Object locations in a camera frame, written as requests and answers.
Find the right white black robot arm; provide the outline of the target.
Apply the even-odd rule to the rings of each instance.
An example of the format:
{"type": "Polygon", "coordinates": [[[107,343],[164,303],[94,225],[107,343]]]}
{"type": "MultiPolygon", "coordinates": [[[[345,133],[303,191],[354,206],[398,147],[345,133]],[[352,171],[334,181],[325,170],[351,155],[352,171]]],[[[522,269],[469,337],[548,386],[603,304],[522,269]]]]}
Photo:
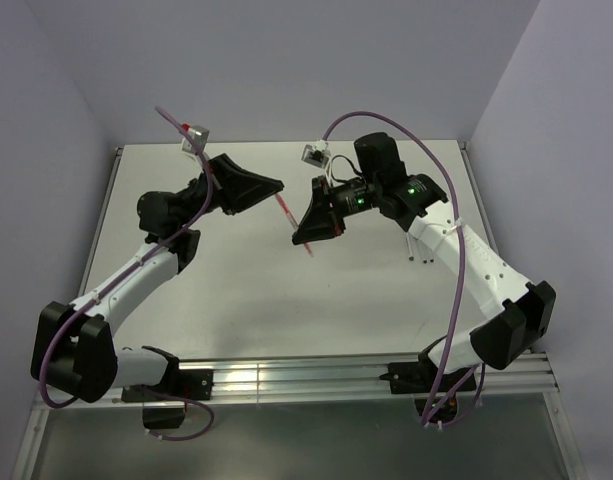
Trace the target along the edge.
{"type": "Polygon", "coordinates": [[[456,274],[484,316],[466,332],[436,342],[419,365],[421,383],[438,390],[455,371],[485,364],[503,370],[546,333],[556,292],[514,270],[465,225],[444,190],[425,174],[410,174],[396,141],[384,132],[353,144],[360,173],[333,186],[313,178],[310,204],[292,236],[295,245],[334,239],[346,218],[376,209],[456,274]]]}

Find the red pen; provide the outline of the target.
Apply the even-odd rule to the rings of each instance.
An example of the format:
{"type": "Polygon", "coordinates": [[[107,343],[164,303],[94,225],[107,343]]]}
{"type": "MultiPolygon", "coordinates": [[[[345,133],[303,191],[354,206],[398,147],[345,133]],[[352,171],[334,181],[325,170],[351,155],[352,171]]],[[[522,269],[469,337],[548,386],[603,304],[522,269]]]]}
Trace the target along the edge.
{"type": "MultiPolygon", "coordinates": [[[[282,195],[277,193],[275,195],[275,199],[276,199],[277,203],[279,204],[280,208],[282,209],[282,211],[284,212],[284,214],[285,214],[287,220],[289,221],[291,227],[293,228],[294,231],[296,231],[297,228],[298,228],[297,221],[296,221],[294,215],[292,214],[291,210],[289,209],[287,203],[283,199],[282,195]]],[[[312,248],[310,247],[310,245],[308,243],[305,243],[305,244],[303,244],[303,247],[304,247],[305,251],[308,253],[308,255],[311,258],[313,258],[314,257],[314,252],[313,252],[312,248]]]]}

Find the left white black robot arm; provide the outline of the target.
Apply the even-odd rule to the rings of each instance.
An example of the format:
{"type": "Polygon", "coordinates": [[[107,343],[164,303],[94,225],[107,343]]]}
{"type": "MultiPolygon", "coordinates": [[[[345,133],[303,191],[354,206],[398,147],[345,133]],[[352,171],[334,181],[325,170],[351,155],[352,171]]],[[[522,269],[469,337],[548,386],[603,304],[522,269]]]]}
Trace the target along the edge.
{"type": "Polygon", "coordinates": [[[192,229],[216,209],[244,212],[275,196],[283,183],[247,171],[221,154],[187,187],[173,193],[149,191],[137,202],[146,238],[132,259],[87,294],[67,303],[49,303],[41,312],[31,361],[44,402],[60,405],[48,390],[69,394],[69,402],[93,403],[114,388],[146,388],[169,399],[181,387],[180,360],[162,349],[114,345],[122,323],[156,289],[195,258],[201,233],[192,229]]]}

